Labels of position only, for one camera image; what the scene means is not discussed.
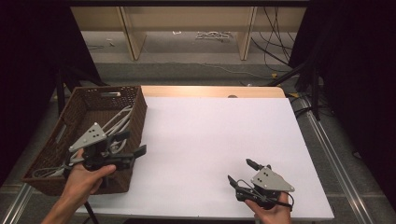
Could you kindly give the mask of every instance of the floor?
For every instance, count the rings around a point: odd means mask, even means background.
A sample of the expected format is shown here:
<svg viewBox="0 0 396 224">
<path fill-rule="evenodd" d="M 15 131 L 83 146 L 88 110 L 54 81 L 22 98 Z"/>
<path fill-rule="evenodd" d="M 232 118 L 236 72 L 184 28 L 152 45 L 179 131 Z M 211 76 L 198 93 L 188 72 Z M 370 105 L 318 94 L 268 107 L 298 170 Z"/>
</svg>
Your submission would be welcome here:
<svg viewBox="0 0 396 224">
<path fill-rule="evenodd" d="M 84 32 L 84 38 L 92 58 L 104 82 L 110 85 L 219 85 L 219 86 L 261 86 L 281 76 L 290 69 L 278 60 L 263 54 L 254 43 L 250 44 L 246 61 L 239 59 L 235 36 L 217 39 L 197 39 L 196 32 L 148 33 L 145 46 L 138 61 L 131 61 L 122 33 Z M 253 39 L 265 47 L 263 38 L 269 33 L 253 34 Z M 282 43 L 292 48 L 295 34 L 281 33 Z M 268 51 L 286 61 L 280 47 L 268 45 Z M 281 84 L 285 93 L 295 93 L 293 85 L 298 77 L 292 77 Z M 301 97 L 290 97 L 295 111 L 309 106 L 309 92 L 300 92 Z M 396 223 L 395 211 L 370 174 L 364 163 L 352 155 L 354 151 L 347 135 L 338 123 L 337 117 L 326 99 L 320 95 L 320 121 L 310 112 L 296 112 L 296 117 L 304 136 L 308 151 L 317 169 L 318 177 L 325 190 L 335 215 L 334 220 L 316 223 Z M 54 97 L 46 114 L 30 140 L 29 147 L 0 188 L 0 217 L 6 220 L 7 210 L 20 200 L 23 191 L 21 177 L 32 158 L 42 148 L 57 120 L 57 102 Z M 334 155 L 343 171 L 334 168 Z M 346 187 L 356 194 L 347 193 Z M 26 194 L 26 203 L 21 205 L 21 214 L 15 215 L 14 222 L 38 223 L 50 210 L 56 197 L 49 197 L 36 190 Z M 359 207 L 353 202 L 362 201 L 366 215 L 359 215 Z M 86 215 L 75 215 L 72 223 L 83 223 Z M 125 217 L 98 217 L 100 223 L 123 223 Z M 134 223 L 165 223 L 155 219 L 137 219 Z M 293 223 L 311 223 L 294 220 Z"/>
</svg>

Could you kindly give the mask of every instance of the cable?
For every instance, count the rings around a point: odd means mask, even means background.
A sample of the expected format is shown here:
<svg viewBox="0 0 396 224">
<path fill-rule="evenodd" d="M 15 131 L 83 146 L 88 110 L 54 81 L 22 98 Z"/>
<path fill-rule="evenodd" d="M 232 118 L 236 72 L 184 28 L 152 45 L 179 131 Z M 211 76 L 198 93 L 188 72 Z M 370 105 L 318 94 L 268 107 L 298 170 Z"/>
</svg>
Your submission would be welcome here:
<svg viewBox="0 0 396 224">
<path fill-rule="evenodd" d="M 217 39 L 223 42 L 224 40 L 230 41 L 230 37 L 233 37 L 231 32 L 198 32 L 195 39 Z"/>
<path fill-rule="evenodd" d="M 294 38 L 290 35 L 290 33 L 288 32 L 288 35 L 290 37 L 290 39 L 293 41 L 293 43 L 295 42 Z"/>
<path fill-rule="evenodd" d="M 143 50 L 146 53 L 149 53 L 144 47 L 143 47 Z M 158 61 L 154 60 L 150 55 L 149 55 L 149 57 L 155 63 L 163 63 L 163 62 L 158 62 Z M 205 66 L 205 67 L 219 68 L 219 69 L 222 69 L 222 70 L 224 70 L 224 71 L 226 71 L 228 73 L 232 73 L 232 74 L 247 74 L 247 75 L 251 75 L 251 76 L 254 76 L 254 77 L 260 77 L 260 78 L 263 78 L 263 79 L 274 79 L 273 77 L 262 77 L 262 76 L 255 75 L 255 74 L 252 74 L 252 73 L 249 73 L 249 72 L 235 72 L 235 71 L 231 71 L 231 70 L 228 70 L 228 69 L 226 69 L 224 67 L 217 66 L 217 65 L 209 65 L 209 64 L 205 64 L 205 63 L 193 63 L 193 64 L 199 64 L 199 65 Z"/>
<path fill-rule="evenodd" d="M 85 218 L 85 220 L 82 222 L 82 224 L 87 224 L 91 220 L 90 217 Z"/>
<path fill-rule="evenodd" d="M 114 134 L 114 133 L 118 133 L 120 132 L 121 129 L 125 130 L 125 124 L 127 124 L 129 122 L 129 118 L 131 117 L 132 114 L 132 109 L 130 109 L 130 111 L 128 112 L 128 114 L 120 119 L 116 124 L 113 125 L 113 127 L 111 127 L 109 130 L 107 130 L 105 132 L 105 134 L 107 136 Z"/>
<path fill-rule="evenodd" d="M 111 122 L 113 122 L 114 119 L 116 119 L 118 116 L 120 116 L 120 114 L 121 114 L 122 112 L 126 111 L 126 110 L 129 109 L 130 107 L 131 107 L 130 105 L 125 106 L 119 113 L 117 113 L 111 120 L 109 120 L 109 121 L 102 127 L 102 130 L 104 130 L 104 129 L 107 127 L 107 125 L 109 125 Z"/>
<path fill-rule="evenodd" d="M 90 218 L 92 219 L 92 222 L 93 222 L 94 224 L 99 224 L 99 221 L 98 221 L 98 219 L 96 218 L 95 213 L 93 212 L 90 203 L 85 202 L 85 203 L 84 203 L 84 206 L 85 206 L 85 208 L 87 209 L 88 214 L 90 214 Z"/>
<path fill-rule="evenodd" d="M 320 108 L 328 108 L 328 106 L 327 105 L 318 105 L 318 109 L 320 109 Z M 296 118 L 299 118 L 303 113 L 306 113 L 312 109 L 313 109 L 312 106 L 298 109 L 298 110 L 294 111 L 294 115 L 296 116 Z"/>
<path fill-rule="evenodd" d="M 276 57 L 274 54 L 270 53 L 269 51 L 267 51 L 266 49 L 263 49 L 254 39 L 253 37 L 250 38 L 251 41 L 253 41 L 253 43 L 257 46 L 258 49 L 264 51 L 265 53 L 269 54 L 271 57 L 277 59 L 280 63 L 283 63 L 285 65 L 288 65 L 288 63 L 286 63 L 285 61 L 279 59 L 278 57 Z"/>
<path fill-rule="evenodd" d="M 263 39 L 265 42 L 267 42 L 267 43 L 270 44 L 270 45 L 274 45 L 274 46 L 281 47 L 281 48 L 285 48 L 285 49 L 291 49 L 291 48 L 289 48 L 289 47 L 285 47 L 285 46 L 278 45 L 278 44 L 275 44 L 275 43 L 273 43 L 273 42 L 270 42 L 269 40 L 265 39 L 264 36 L 262 36 L 262 32 L 259 32 L 259 35 L 262 37 L 262 39 Z"/>
<path fill-rule="evenodd" d="M 269 53 L 269 52 L 267 51 L 267 48 L 268 48 L 268 42 L 267 42 L 267 45 L 265 46 L 265 49 L 262 48 L 262 50 L 264 51 L 264 64 L 265 64 L 265 66 L 266 66 L 267 68 L 273 70 L 273 71 L 276 71 L 276 72 L 287 72 L 287 71 L 281 71 L 281 70 L 274 69 L 274 68 L 272 68 L 272 67 L 270 67 L 270 66 L 268 65 L 267 60 L 266 60 L 266 54 Z"/>
<path fill-rule="evenodd" d="M 278 21 L 277 21 L 278 7 L 275 7 L 276 13 L 275 13 L 275 20 L 274 20 L 274 23 L 272 23 L 272 21 L 271 21 L 269 15 L 268 15 L 268 13 L 267 13 L 267 10 L 265 9 L 265 7 L 263 7 L 263 10 L 264 10 L 264 12 L 265 12 L 265 16 L 267 17 L 268 21 L 270 22 L 271 28 L 272 28 L 272 31 L 271 31 L 271 34 L 270 34 L 270 38 L 269 38 L 269 40 L 268 40 L 268 42 L 267 42 L 267 45 L 266 45 L 265 49 L 268 48 L 268 44 L 269 44 L 269 42 L 271 41 L 272 34 L 275 34 L 275 36 L 276 36 L 277 39 L 279 40 L 280 46 L 281 46 L 281 48 L 282 48 L 282 50 L 283 50 L 283 53 L 284 53 L 286 59 L 289 59 L 289 57 L 290 57 L 290 56 L 289 56 L 289 53 L 286 51 L 286 47 L 283 45 L 282 38 L 281 38 L 280 32 L 279 32 L 279 23 L 278 23 Z"/>
<path fill-rule="evenodd" d="M 63 167 L 62 166 L 58 166 L 58 167 L 49 167 L 49 168 L 41 168 L 41 169 L 37 169 L 34 170 L 32 172 L 32 178 L 42 178 L 42 177 L 47 177 L 50 175 L 55 174 L 57 171 L 61 170 Z"/>
<path fill-rule="evenodd" d="M 304 95 L 301 93 L 299 97 L 295 97 L 294 99 L 292 99 L 290 101 L 290 104 L 293 104 L 296 100 L 304 100 L 305 101 L 305 97 L 310 97 L 310 95 L 308 93 L 306 93 Z"/>
<path fill-rule="evenodd" d="M 284 193 L 288 194 L 288 195 L 291 197 L 291 200 L 292 200 L 291 204 L 289 204 L 289 203 L 282 203 L 282 202 L 273 200 L 273 199 L 271 199 L 271 198 L 264 197 L 263 195 L 261 195 L 257 190 L 255 190 L 253 187 L 251 187 L 251 186 L 250 186 L 245 180 L 243 180 L 243 179 L 239 179 L 238 181 L 236 181 L 236 184 L 238 184 L 239 182 L 244 182 L 244 183 L 251 189 L 251 190 L 241 189 L 242 191 L 244 191 L 244 192 L 246 192 L 246 193 L 248 193 L 248 194 L 251 194 L 251 195 L 253 195 L 253 196 L 256 196 L 256 197 L 260 198 L 260 200 L 263 201 L 263 202 L 266 202 L 266 201 L 267 201 L 267 202 L 271 202 L 271 203 L 274 203 L 274 204 L 277 204 L 277 205 L 289 207 L 290 210 L 292 210 L 292 208 L 293 208 L 293 206 L 294 206 L 294 198 L 293 198 L 288 192 L 286 192 L 286 191 L 284 191 Z"/>
<path fill-rule="evenodd" d="M 128 120 L 128 122 L 126 122 L 125 125 L 121 128 L 120 132 L 125 131 L 125 129 L 126 129 L 126 128 L 128 127 L 128 125 L 129 125 L 129 123 L 130 123 L 130 121 Z M 113 154 L 119 153 L 120 151 L 122 151 L 122 149 L 125 147 L 125 145 L 126 145 L 126 139 L 124 139 L 122 142 L 114 142 L 114 143 L 111 144 L 111 146 L 110 146 L 111 153 L 113 153 Z"/>
</svg>

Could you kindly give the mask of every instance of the table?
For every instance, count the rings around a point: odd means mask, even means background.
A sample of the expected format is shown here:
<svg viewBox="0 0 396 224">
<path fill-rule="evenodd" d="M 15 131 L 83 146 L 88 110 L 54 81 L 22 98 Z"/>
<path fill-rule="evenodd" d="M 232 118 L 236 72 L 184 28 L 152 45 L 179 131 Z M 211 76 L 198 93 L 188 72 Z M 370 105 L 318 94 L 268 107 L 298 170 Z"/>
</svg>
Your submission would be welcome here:
<svg viewBox="0 0 396 224">
<path fill-rule="evenodd" d="M 127 217 L 253 219 L 227 175 L 247 182 L 253 159 L 296 191 L 293 220 L 333 218 L 326 195 L 280 88 L 143 86 L 148 112 L 130 190 L 94 195 L 97 214 Z"/>
<path fill-rule="evenodd" d="M 304 7 L 71 7 L 81 31 L 120 31 L 132 61 L 138 60 L 150 31 L 233 32 L 241 60 L 248 58 L 252 32 L 297 33 Z"/>
<path fill-rule="evenodd" d="M 18 21 L 18 30 L 28 33 L 41 49 L 39 56 L 48 68 L 58 71 L 58 89 L 61 91 L 65 83 L 71 91 L 80 85 L 80 80 L 102 84 L 71 7 L 306 7 L 309 3 L 309 0 L 16 0 L 7 1 L 5 7 L 12 9 L 10 18 Z M 249 32 L 245 34 L 246 41 L 242 42 L 247 46 Z M 129 49 L 142 46 L 138 41 L 141 38 L 134 38 L 136 36 L 127 36 Z M 23 42 L 25 36 L 19 35 L 18 39 Z M 240 55 L 246 58 L 247 52 L 242 50 Z"/>
</svg>

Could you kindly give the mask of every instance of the white cable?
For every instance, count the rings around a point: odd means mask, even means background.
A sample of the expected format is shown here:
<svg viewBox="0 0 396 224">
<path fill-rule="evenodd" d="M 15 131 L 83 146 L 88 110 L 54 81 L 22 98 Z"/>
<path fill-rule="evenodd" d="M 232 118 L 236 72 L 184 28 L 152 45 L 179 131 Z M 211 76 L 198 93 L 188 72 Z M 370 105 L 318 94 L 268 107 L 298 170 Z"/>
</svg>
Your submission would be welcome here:
<svg viewBox="0 0 396 224">
<path fill-rule="evenodd" d="M 109 120 L 109 121 L 105 124 L 105 126 L 102 127 L 102 130 L 104 130 L 104 129 L 107 127 L 107 125 L 109 125 L 111 122 L 113 122 L 113 120 L 116 119 L 117 117 L 119 117 L 123 112 L 129 111 L 129 108 L 130 108 L 130 107 L 131 107 L 130 105 L 125 106 L 116 116 L 114 116 L 111 120 Z"/>
<path fill-rule="evenodd" d="M 113 133 L 118 133 L 118 132 L 120 132 L 120 128 L 123 128 L 124 126 L 125 126 L 125 123 L 128 123 L 129 122 L 129 118 L 131 117 L 131 114 L 132 114 L 132 109 L 129 111 L 129 113 L 124 117 L 124 118 L 122 118 L 121 120 L 119 120 L 112 128 L 114 128 L 113 130 L 108 130 L 107 132 L 106 132 L 106 134 L 107 135 L 111 135 L 111 134 L 113 134 Z"/>
<path fill-rule="evenodd" d="M 143 50 L 144 50 L 146 53 L 149 53 L 149 52 L 145 49 L 145 47 L 142 47 L 142 48 L 143 48 Z M 153 59 L 150 55 L 149 55 L 149 57 L 150 57 L 150 59 L 151 59 L 152 61 L 154 61 L 155 63 L 178 63 L 178 62 L 158 62 L 158 61 L 156 61 L 155 59 Z M 264 79 L 274 79 L 273 77 L 262 77 L 262 76 L 255 75 L 255 74 L 249 73 L 249 72 L 235 72 L 235 71 L 231 71 L 231 70 L 228 70 L 228 69 L 226 69 L 226 68 L 224 68 L 224 67 L 217 66 L 217 65 L 209 65 L 209 64 L 205 64 L 205 63 L 193 63 L 193 64 L 199 64 L 199 65 L 205 66 L 205 67 L 219 68 L 219 69 L 222 69 L 222 70 L 224 70 L 224 71 L 226 71 L 226 72 L 228 72 L 228 73 L 231 73 L 231 74 L 248 74 L 248 75 L 251 75 L 251 76 L 254 76 L 254 77 L 260 77 L 260 78 L 264 78 Z"/>
<path fill-rule="evenodd" d="M 42 178 L 42 177 L 52 176 L 52 175 L 56 174 L 62 168 L 63 168 L 62 166 L 58 166 L 58 167 L 49 167 L 49 168 L 37 169 L 37 170 L 33 171 L 32 177 L 33 178 Z"/>
<path fill-rule="evenodd" d="M 198 32 L 198 35 L 195 37 L 196 39 L 229 39 L 233 37 L 231 32 Z"/>
<path fill-rule="evenodd" d="M 125 123 L 125 125 L 122 127 L 122 129 L 120 130 L 120 132 L 125 131 L 125 129 L 129 126 L 129 120 L 128 122 Z M 120 142 L 114 142 L 113 144 L 111 144 L 110 148 L 111 148 L 111 152 L 113 154 L 117 154 L 119 153 L 126 145 L 126 139 L 124 139 L 120 145 L 120 147 L 118 147 L 117 149 L 112 149 L 113 147 L 115 147 L 116 145 L 118 145 Z"/>
<path fill-rule="evenodd" d="M 64 174 L 64 168 L 61 168 L 61 169 L 57 170 L 56 172 L 54 172 L 52 175 L 49 175 L 49 177 L 60 176 L 63 174 Z"/>
</svg>

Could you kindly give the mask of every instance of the black cable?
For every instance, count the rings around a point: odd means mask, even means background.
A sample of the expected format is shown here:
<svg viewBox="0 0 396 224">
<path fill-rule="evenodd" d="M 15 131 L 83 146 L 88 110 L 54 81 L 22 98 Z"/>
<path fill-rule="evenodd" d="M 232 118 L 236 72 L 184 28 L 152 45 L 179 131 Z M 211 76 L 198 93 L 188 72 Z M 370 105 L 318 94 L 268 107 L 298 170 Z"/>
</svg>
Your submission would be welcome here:
<svg viewBox="0 0 396 224">
<path fill-rule="evenodd" d="M 93 212 L 90 203 L 85 202 L 84 206 L 87 209 L 88 214 L 90 214 L 90 218 L 92 219 L 93 224 L 99 224 L 99 221 L 98 219 L 96 219 L 95 213 Z"/>
<path fill-rule="evenodd" d="M 311 109 L 312 109 L 312 106 L 298 109 L 298 110 L 294 111 L 294 115 L 296 118 L 299 118 L 303 113 L 306 113 L 306 112 L 310 111 Z"/>
<path fill-rule="evenodd" d="M 274 204 L 277 204 L 277 205 L 288 207 L 288 208 L 290 208 L 290 211 L 293 209 L 293 206 L 291 204 L 289 204 L 289 203 L 282 203 L 280 201 L 272 200 L 270 198 L 267 198 L 267 201 L 271 202 L 271 203 L 274 203 Z"/>
<path fill-rule="evenodd" d="M 273 42 L 271 42 L 271 41 L 265 39 L 264 36 L 262 36 L 262 32 L 259 32 L 259 35 L 262 37 L 262 39 L 263 39 L 265 42 L 267 42 L 267 43 L 270 44 L 270 45 L 274 45 L 274 46 L 281 47 L 281 48 L 285 48 L 285 49 L 291 49 L 291 48 L 289 48 L 289 47 L 281 46 L 281 45 L 275 44 L 275 43 L 273 43 Z"/>
<path fill-rule="evenodd" d="M 272 37 L 272 35 L 273 35 L 273 33 L 274 33 L 274 26 L 272 25 L 272 22 L 271 22 L 271 20 L 270 20 L 268 14 L 267 14 L 265 8 L 264 8 L 264 11 L 265 11 L 265 14 L 266 14 L 266 16 L 267 16 L 267 19 L 268 19 L 268 21 L 270 22 L 271 28 L 272 28 L 270 37 L 268 38 L 268 40 L 271 41 L 271 37 Z M 267 68 L 273 70 L 273 71 L 276 71 L 276 72 L 284 72 L 284 71 L 279 71 L 279 70 L 273 69 L 273 68 L 271 68 L 271 67 L 268 65 L 267 60 L 266 60 L 266 54 L 265 54 L 265 53 L 268 53 L 268 51 L 267 51 L 267 49 L 268 49 L 268 44 L 269 44 L 269 42 L 267 42 L 267 44 L 265 45 L 265 49 L 263 49 L 263 51 L 264 51 L 264 64 L 265 64 L 265 66 L 266 66 Z"/>
<path fill-rule="evenodd" d="M 306 94 L 306 95 L 301 96 L 301 97 L 299 97 L 299 98 L 304 97 L 303 100 L 306 102 L 307 105 L 310 105 L 309 102 L 308 102 L 308 100 L 305 99 L 305 96 L 308 97 L 308 98 L 311 97 L 310 94 Z M 333 111 L 332 111 L 332 108 L 331 108 L 330 105 L 328 104 L 326 97 L 319 97 L 318 100 L 319 100 L 320 103 L 322 103 L 322 105 L 319 105 L 318 108 L 329 108 L 329 109 L 331 110 L 331 111 L 329 111 L 330 113 L 325 113 L 325 112 L 323 112 L 323 111 L 319 111 L 319 113 L 322 114 L 322 115 L 324 115 L 324 116 L 327 116 L 327 117 L 330 117 L 330 118 L 334 118 L 335 115 L 334 115 L 334 113 L 333 113 Z"/>
<path fill-rule="evenodd" d="M 279 24 L 277 22 L 278 7 L 275 7 L 276 14 L 275 14 L 274 24 L 272 23 L 272 21 L 271 21 L 269 15 L 267 13 L 267 10 L 265 9 L 265 7 L 263 7 L 263 9 L 264 9 L 264 12 L 265 12 L 265 16 L 267 17 L 268 21 L 270 22 L 270 25 L 271 25 L 271 28 L 272 28 L 271 36 L 272 36 L 272 33 L 275 33 L 277 39 L 279 40 L 280 45 L 282 46 L 283 53 L 285 54 L 285 57 L 288 59 L 289 54 L 286 52 L 285 46 L 283 45 L 282 38 L 280 37 L 280 32 L 279 32 Z"/>
<path fill-rule="evenodd" d="M 289 53 L 286 51 L 285 46 L 283 45 L 283 42 L 282 42 L 282 38 L 280 36 L 279 22 L 277 22 L 277 12 L 278 12 L 278 7 L 275 8 L 275 22 L 274 22 L 274 26 L 276 24 L 277 37 L 279 39 L 280 45 L 282 46 L 282 50 L 283 50 L 283 53 L 285 54 L 286 59 L 289 60 L 290 59 Z"/>
<path fill-rule="evenodd" d="M 294 198 L 293 196 L 291 196 L 291 194 L 289 194 L 288 192 L 285 192 L 286 194 L 288 194 L 291 197 L 291 207 L 294 206 Z"/>
<path fill-rule="evenodd" d="M 283 63 L 283 64 L 285 64 L 285 65 L 288 65 L 288 63 L 282 61 L 281 59 L 279 59 L 278 57 L 276 57 L 274 54 L 272 54 L 271 52 L 269 52 L 268 50 L 263 49 L 262 46 L 260 46 L 252 37 L 251 37 L 250 39 L 251 39 L 251 40 L 253 41 L 253 43 L 257 46 L 258 49 L 264 51 L 264 53 L 266 53 L 266 54 L 269 54 L 271 57 L 273 57 L 274 59 L 278 60 L 280 63 Z"/>
<path fill-rule="evenodd" d="M 294 97 L 293 95 L 291 95 L 291 94 L 289 94 L 289 93 L 285 93 L 285 96 L 286 96 L 287 98 L 289 98 L 289 97 Z"/>
<path fill-rule="evenodd" d="M 87 224 L 91 220 L 90 217 L 85 218 L 85 220 L 82 222 L 82 224 Z"/>
<path fill-rule="evenodd" d="M 290 37 L 290 39 L 293 41 L 293 43 L 295 42 L 294 38 L 290 35 L 290 33 L 288 32 L 288 35 Z"/>
<path fill-rule="evenodd" d="M 69 70 L 70 72 L 72 72 L 74 75 L 78 76 L 80 79 L 85 79 L 90 81 L 91 83 L 97 85 L 97 86 L 109 86 L 108 84 L 106 84 L 105 82 L 103 82 L 100 79 L 97 79 L 95 77 L 90 76 L 89 74 L 79 70 L 76 67 L 71 67 L 71 66 L 66 66 L 65 69 Z"/>
<path fill-rule="evenodd" d="M 294 99 L 292 99 L 292 100 L 290 101 L 290 104 L 292 105 L 292 104 L 294 103 L 294 101 L 300 100 L 300 99 L 301 99 L 301 97 L 296 97 L 296 98 L 294 98 Z"/>
</svg>

